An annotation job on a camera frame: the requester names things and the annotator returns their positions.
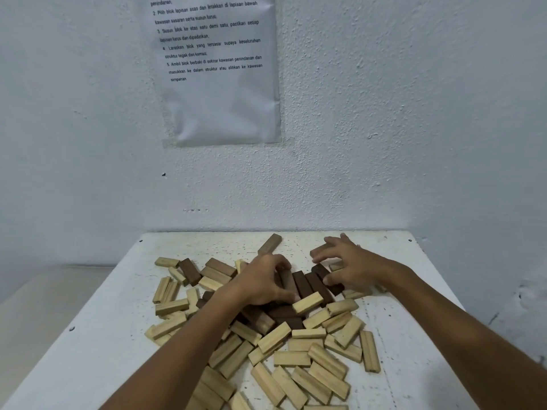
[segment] paper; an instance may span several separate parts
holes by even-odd
[[[274,0],[140,0],[177,146],[278,142]]]

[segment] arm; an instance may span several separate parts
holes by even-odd
[[[547,371],[458,308],[410,268],[356,246],[342,234],[313,261],[339,257],[344,269],[325,283],[363,290],[380,284],[426,331],[481,410],[547,408]]]
[[[291,264],[281,255],[256,257],[240,275],[216,291],[101,410],[184,410],[222,333],[244,306],[295,302],[292,292],[274,283],[276,267],[291,268]]]

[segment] person's right hand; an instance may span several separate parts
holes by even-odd
[[[340,234],[339,238],[325,237],[325,241],[332,244],[332,247],[316,254],[313,262],[319,263],[333,257],[339,257],[344,262],[343,269],[325,277],[323,283],[327,286],[342,283],[346,289],[364,292],[373,284],[386,286],[394,275],[402,270],[410,270],[399,262],[362,249],[345,233]]]

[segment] table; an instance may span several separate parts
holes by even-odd
[[[293,270],[309,271],[309,251],[330,232],[278,232]],[[410,266],[427,283],[461,307],[458,299],[406,231],[347,231],[363,248]],[[143,333],[158,318],[152,297],[167,269],[154,266],[158,256],[191,258],[202,268],[210,257],[233,264],[251,260],[270,232],[146,233],[129,250],[105,282],[63,331],[4,406],[4,410],[95,410],[156,350]],[[184,297],[181,288],[179,298]],[[341,356],[350,371],[350,409],[473,409],[475,404],[440,352],[412,316],[390,294],[357,300],[355,311],[373,331],[382,363],[380,374]],[[272,358],[266,366],[273,369]],[[232,381],[254,410],[272,405],[250,376],[250,362]],[[333,397],[331,404],[339,404]],[[311,399],[309,404],[317,404]],[[281,407],[292,410],[289,400]]]

